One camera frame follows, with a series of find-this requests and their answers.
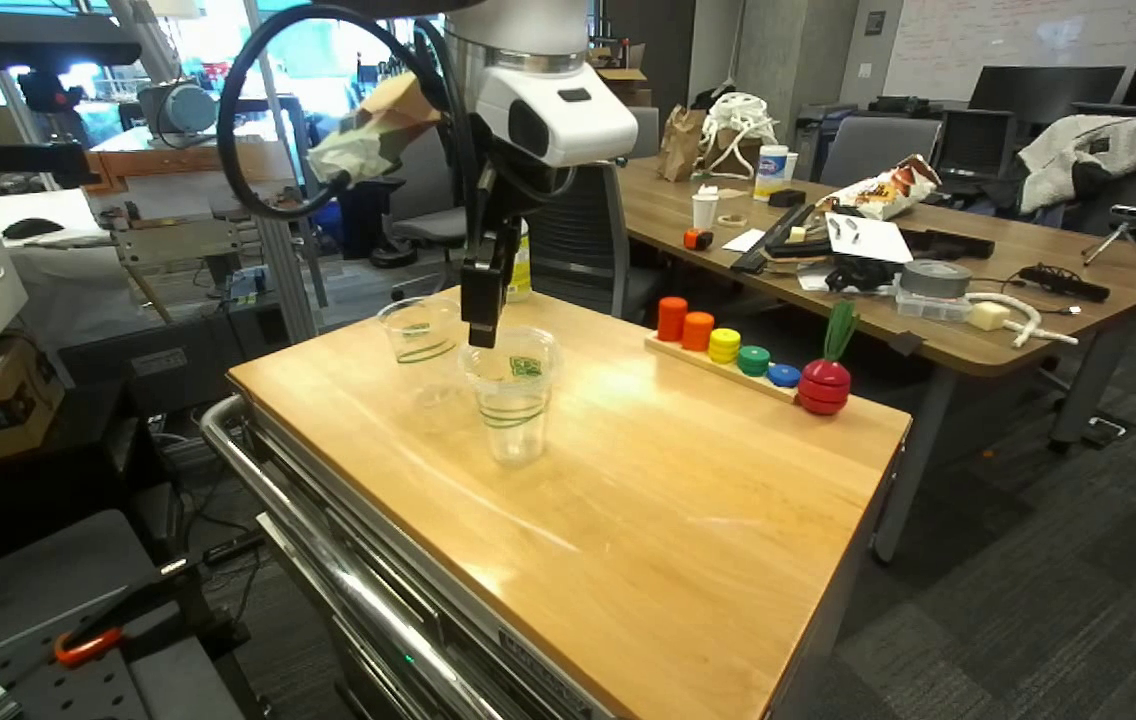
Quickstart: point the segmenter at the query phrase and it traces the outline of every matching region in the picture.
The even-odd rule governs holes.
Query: clear plastic cup
[[[550,446],[560,346],[543,329],[508,329],[495,346],[466,346],[462,369],[474,385],[488,453],[500,465],[529,465]]]
[[[462,345],[462,314],[444,294],[406,294],[377,311],[400,363],[447,357]]]

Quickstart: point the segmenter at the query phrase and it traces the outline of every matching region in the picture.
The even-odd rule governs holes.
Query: red apple
[[[814,415],[837,415],[848,405],[854,371],[842,358],[804,363],[797,405]]]

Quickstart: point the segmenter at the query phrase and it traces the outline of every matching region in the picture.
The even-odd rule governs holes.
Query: cable
[[[225,181],[231,182],[239,204],[260,212],[260,217],[313,217],[319,204],[330,204],[338,192],[347,187],[347,175],[339,175],[319,194],[313,194],[313,201],[304,201],[297,209],[276,209],[276,204],[260,201],[248,187],[245,169],[239,169],[237,108],[239,108],[239,97],[245,97],[248,69],[260,59],[260,51],[279,31],[288,31],[292,23],[304,23],[304,19],[343,19],[343,23],[364,28],[369,36],[377,36],[416,74],[416,83],[419,83],[419,91],[425,91],[425,98],[432,108],[451,110],[451,97],[447,97],[444,74],[438,69],[428,69],[419,57],[414,57],[394,31],[386,31],[377,23],[377,16],[364,16],[364,10],[351,10],[351,9],[339,9],[339,3],[297,3],[297,9],[283,9],[283,10],[269,16],[263,23],[254,28],[254,36],[245,39],[231,72],[225,74],[221,110],[215,110],[215,157],[225,162]]]

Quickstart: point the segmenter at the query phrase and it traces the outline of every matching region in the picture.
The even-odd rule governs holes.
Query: wooden table
[[[815,421],[550,294],[508,303],[504,329],[521,323],[564,346],[553,446],[526,466],[488,457],[447,358],[395,369],[372,320],[231,385],[618,714],[765,714],[910,415],[854,398]]]
[[[782,217],[775,209],[755,204],[744,182],[737,187],[740,187],[737,201],[722,201],[723,224],[718,233],[712,251],[688,251],[679,236],[688,226],[697,182],[662,181],[657,161],[631,161],[628,169],[619,169],[619,201],[626,201],[626,220],[628,220],[631,241],[653,245],[677,254],[679,264],[731,274],[755,291],[775,294],[782,303],[830,311],[837,294],[804,291],[802,279],[786,269],[771,269],[760,274],[728,272],[737,251],[728,251],[723,241],[731,241],[744,226],[770,226]],[[998,289],[998,279],[1010,279],[1015,274],[1015,269],[1028,269],[1028,264],[1077,269],[1086,279],[1114,289],[1106,303],[1079,303],[1086,306],[1079,314],[1043,320],[1048,329],[1089,336],[1086,369],[1073,381],[1068,405],[1054,426],[1054,444],[1077,444],[1114,369],[1120,363],[1120,346],[1127,340],[1124,320],[1136,314],[1136,251],[1116,245],[1092,269],[1079,269],[1079,251],[1092,248],[1096,236],[999,220],[999,217],[973,217],[973,212],[951,212],[951,209],[932,209],[932,204],[903,212],[896,224],[994,241],[998,251],[987,258],[964,258],[964,269],[978,279],[986,279],[978,289]],[[1062,294],[1043,294],[1038,289],[1006,289],[1006,291],[1038,306],[1073,303]],[[913,346],[915,357],[932,358],[932,381],[915,409],[913,453],[896,466],[887,521],[884,521],[884,532],[876,536],[876,552],[887,559],[899,542],[899,526],[910,521],[913,497],[930,466],[932,439],[945,425],[958,375],[1010,375],[1010,371],[1042,363],[1054,350],[1054,345],[1028,340],[1023,346],[1011,346],[1010,331],[978,331],[967,323],[903,314],[896,311],[892,298],[880,298],[880,294],[861,294],[858,311],[861,311],[861,331],[887,340],[892,346]]]

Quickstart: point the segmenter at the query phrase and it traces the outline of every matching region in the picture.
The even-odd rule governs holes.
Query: gray carpet
[[[361,269],[343,274],[330,284],[343,320],[406,284]],[[845,636],[802,669],[789,714],[1136,714],[1136,432],[1048,453],[1054,389],[1010,389],[960,392],[982,415],[964,425],[958,412],[947,446],[964,453],[926,478],[892,567],[865,562]],[[1006,398],[999,425],[982,396]],[[1136,340],[1106,412],[1136,426]],[[237,532],[248,509],[237,478],[215,485],[198,521],[209,536],[191,542]],[[237,669],[279,720],[343,714],[319,615],[269,557],[254,567],[209,581],[215,604],[245,604],[254,641]]]

